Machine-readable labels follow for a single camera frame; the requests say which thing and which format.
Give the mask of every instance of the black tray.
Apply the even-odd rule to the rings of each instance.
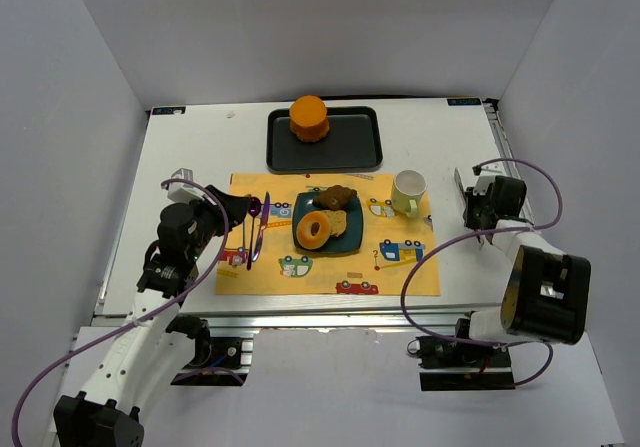
[[[382,162],[376,112],[370,107],[329,107],[331,130],[318,142],[302,142],[290,129],[289,109],[269,114],[267,165],[274,172],[374,170]]]

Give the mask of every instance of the purple utensil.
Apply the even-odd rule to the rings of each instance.
[[[269,222],[269,207],[271,206],[271,197],[269,192],[264,196],[264,203],[262,204],[262,215],[260,216],[260,228],[258,229],[258,238],[256,239],[256,250],[251,257],[251,260],[255,262],[260,257],[260,251],[262,250],[262,237],[264,231],[267,228],[267,222]]]
[[[262,202],[257,197],[251,197],[249,204],[249,215],[251,216],[251,240],[249,241],[249,255],[247,256],[247,270],[251,270],[251,255],[253,251],[253,231],[256,226],[256,217],[262,210]]]

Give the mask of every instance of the bagel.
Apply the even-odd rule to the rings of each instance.
[[[326,214],[315,211],[305,215],[296,228],[296,238],[303,249],[316,250],[331,236],[331,222]]]

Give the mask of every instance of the tray rim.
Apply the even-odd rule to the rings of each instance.
[[[299,169],[277,169],[273,167],[273,127],[275,121],[280,118],[289,118],[289,109],[276,109],[269,113],[267,117],[267,167],[270,172],[276,174],[290,174],[300,172],[372,172],[377,170],[382,164],[384,158],[382,153],[382,141],[380,140],[380,128],[378,126],[378,116],[376,111],[366,105],[347,106],[347,107],[327,107],[327,117],[336,117],[341,115],[366,115],[371,119],[371,131],[373,134],[374,149],[376,153],[376,161],[373,165],[361,165],[357,167],[313,167]]]

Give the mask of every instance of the mug handle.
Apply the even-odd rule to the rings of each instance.
[[[407,217],[418,216],[418,203],[415,199],[409,199],[409,210],[407,211]]]

